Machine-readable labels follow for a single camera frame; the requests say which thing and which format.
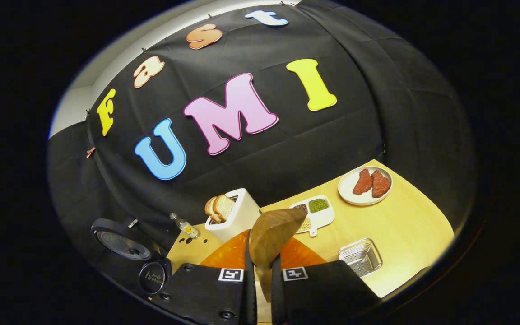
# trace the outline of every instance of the wooden table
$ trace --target wooden table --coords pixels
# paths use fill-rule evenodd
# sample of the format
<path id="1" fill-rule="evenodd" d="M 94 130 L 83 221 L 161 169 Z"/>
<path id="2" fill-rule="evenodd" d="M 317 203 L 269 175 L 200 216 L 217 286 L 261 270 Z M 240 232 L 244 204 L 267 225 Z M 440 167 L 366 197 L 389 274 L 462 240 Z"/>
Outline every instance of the wooden table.
<path id="1" fill-rule="evenodd" d="M 355 206 L 345 202 L 338 193 L 341 175 L 313 189 L 264 206 L 262 211 L 287 209 L 298 201 L 315 195 L 326 195 L 334 208 L 334 221 L 319 228 L 316 237 L 310 237 L 308 232 L 294 237 L 326 261 L 338 260 L 338 251 L 344 245 L 363 238 L 372 239 L 382 257 L 382 266 L 363 278 L 363 281 L 382 298 L 421 269 L 432 265 L 452 242 L 453 231 L 439 208 L 404 178 L 376 160 L 363 166 L 381 167 L 392 175 L 390 193 L 377 204 Z M 185 240 L 179 243 L 181 238 L 188 238 L 182 232 L 167 255 L 172 262 L 173 272 L 183 263 L 201 263 L 221 245 L 204 228 L 204 224 L 194 227 L 202 233 L 200 238 L 189 244 Z M 259 323 L 270 322 L 269 309 L 269 304 L 266 304 L 260 292 Z"/>

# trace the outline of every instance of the white wall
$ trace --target white wall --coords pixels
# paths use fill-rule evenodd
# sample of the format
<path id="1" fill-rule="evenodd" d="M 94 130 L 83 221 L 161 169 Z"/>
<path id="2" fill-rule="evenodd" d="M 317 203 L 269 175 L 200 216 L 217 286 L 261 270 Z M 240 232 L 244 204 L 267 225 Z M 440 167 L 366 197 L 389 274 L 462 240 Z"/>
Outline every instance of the white wall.
<path id="1" fill-rule="evenodd" d="M 163 23 L 159 27 L 140 37 L 138 40 L 132 43 L 132 45 L 123 50 L 112 62 L 100 62 L 103 63 L 106 67 L 103 72 L 99 74 L 93 84 L 85 87 L 70 88 L 68 91 L 66 91 L 64 98 L 61 100 L 60 105 L 56 111 L 56 115 L 51 125 L 49 137 L 53 136 L 66 127 L 85 120 L 85 110 L 91 108 L 91 105 L 93 105 L 97 97 L 101 94 L 109 82 L 115 78 L 115 76 L 126 65 L 128 65 L 135 57 L 139 55 L 142 47 L 148 48 L 153 46 L 155 43 L 158 43 L 162 39 L 165 39 L 165 37 L 172 35 L 180 29 L 209 18 L 208 14 L 215 16 L 217 14 L 241 8 L 280 4 L 280 1 L 281 0 L 218 0 L 209 4 L 206 1 L 201 1 L 201 6 L 198 6 L 197 8 L 192 9 L 186 13 L 180 14 L 177 17 L 171 18 L 171 20 Z M 297 4 L 299 2 L 300 0 L 285 1 L 286 4 Z M 129 35 L 130 33 L 127 33 L 120 39 L 129 37 Z M 110 51 L 110 47 L 103 50 L 102 53 Z M 93 64 L 94 68 L 97 68 L 97 60 L 100 60 L 102 57 L 110 56 L 98 55 L 95 60 L 88 64 L 88 66 Z M 86 79 L 93 79 L 93 77 L 88 75 L 89 72 L 86 71 L 85 68 L 82 70 L 81 74 L 86 74 Z"/>
<path id="2" fill-rule="evenodd" d="M 49 137 L 66 127 L 85 120 L 85 111 L 93 104 L 93 87 L 80 87 L 66 91 L 51 123 Z"/>

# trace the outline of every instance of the mounting screw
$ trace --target mounting screw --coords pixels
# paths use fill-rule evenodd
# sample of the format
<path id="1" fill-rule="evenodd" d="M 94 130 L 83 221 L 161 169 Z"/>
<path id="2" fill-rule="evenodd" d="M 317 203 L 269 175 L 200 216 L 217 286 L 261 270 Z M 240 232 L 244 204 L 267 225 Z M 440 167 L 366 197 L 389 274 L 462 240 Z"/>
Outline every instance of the mounting screw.
<path id="1" fill-rule="evenodd" d="M 231 319 L 232 317 L 234 317 L 234 313 L 230 311 L 223 311 L 220 313 L 220 317 L 222 317 L 223 319 Z"/>

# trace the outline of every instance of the foam letter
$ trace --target foam letter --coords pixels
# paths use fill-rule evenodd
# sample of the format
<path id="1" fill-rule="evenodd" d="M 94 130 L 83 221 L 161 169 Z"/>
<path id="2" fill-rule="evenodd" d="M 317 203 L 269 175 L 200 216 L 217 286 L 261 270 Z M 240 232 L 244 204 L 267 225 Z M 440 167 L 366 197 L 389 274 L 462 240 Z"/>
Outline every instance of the foam letter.
<path id="1" fill-rule="evenodd" d="M 163 68 L 165 62 L 160 62 L 157 56 L 153 56 L 144 61 L 136 71 L 134 72 L 134 87 L 140 88 L 150 80 L 151 77 L 155 76 Z"/>
<path id="2" fill-rule="evenodd" d="M 222 31 L 219 31 L 214 24 L 206 24 L 198 27 L 186 35 L 186 41 L 190 42 L 190 49 L 199 50 L 206 45 L 210 45 L 218 41 L 222 37 Z"/>
<path id="3" fill-rule="evenodd" d="M 316 70 L 317 65 L 318 62 L 310 58 L 286 64 L 286 68 L 291 72 L 295 72 L 304 85 L 310 99 L 308 101 L 308 109 L 310 111 L 319 111 L 336 103 L 336 96 L 330 94 L 328 89 L 326 89 L 324 81 L 322 81 L 318 70 Z"/>
<path id="4" fill-rule="evenodd" d="M 288 24 L 288 21 L 285 19 L 276 19 L 273 16 L 276 15 L 275 12 L 266 12 L 264 10 L 256 10 L 254 12 L 251 12 L 247 14 L 246 18 L 256 18 L 259 22 L 261 22 L 264 25 L 271 25 L 271 26 L 281 26 Z"/>
<path id="5" fill-rule="evenodd" d="M 238 74 L 226 83 L 226 107 L 210 99 L 199 97 L 184 108 L 184 115 L 191 116 L 208 141 L 208 153 L 219 154 L 228 148 L 230 141 L 221 138 L 215 128 L 235 140 L 242 138 L 240 113 L 246 120 L 246 132 L 254 134 L 273 126 L 278 116 L 270 113 L 252 86 L 252 74 Z"/>
<path id="6" fill-rule="evenodd" d="M 111 99 L 116 95 L 116 90 L 110 90 L 103 101 L 99 103 L 96 113 L 99 114 L 99 121 L 102 122 L 102 134 L 107 135 L 110 127 L 114 124 L 114 119 L 109 117 L 108 113 L 114 113 L 114 103 Z"/>
<path id="7" fill-rule="evenodd" d="M 153 152 L 150 146 L 150 137 L 146 136 L 138 142 L 134 152 L 140 157 L 150 169 L 150 172 L 159 179 L 168 180 L 178 176 L 186 166 L 186 153 L 182 148 L 178 139 L 172 132 L 171 126 L 172 120 L 165 119 L 161 121 L 155 128 L 153 128 L 153 135 L 162 138 L 167 148 L 172 153 L 172 162 L 169 165 L 164 165 L 159 158 Z"/>

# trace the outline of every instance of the toast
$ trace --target toast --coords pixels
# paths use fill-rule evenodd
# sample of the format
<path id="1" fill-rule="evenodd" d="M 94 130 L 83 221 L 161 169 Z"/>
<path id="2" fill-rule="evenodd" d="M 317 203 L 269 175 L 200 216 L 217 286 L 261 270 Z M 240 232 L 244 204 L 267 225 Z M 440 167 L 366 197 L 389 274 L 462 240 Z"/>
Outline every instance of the toast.
<path id="1" fill-rule="evenodd" d="M 222 222 L 225 222 L 230 216 L 230 212 L 234 208 L 236 203 L 226 194 L 221 194 L 214 200 L 214 204 L 212 204 L 212 210 L 218 214 L 219 218 Z"/>
<path id="2" fill-rule="evenodd" d="M 219 218 L 218 214 L 214 212 L 214 209 L 212 208 L 212 205 L 214 204 L 214 200 L 216 200 L 217 197 L 210 198 L 208 202 L 206 202 L 206 207 L 204 208 L 204 212 L 208 216 L 210 216 L 210 219 L 212 219 L 215 223 L 221 223 L 222 219 Z"/>

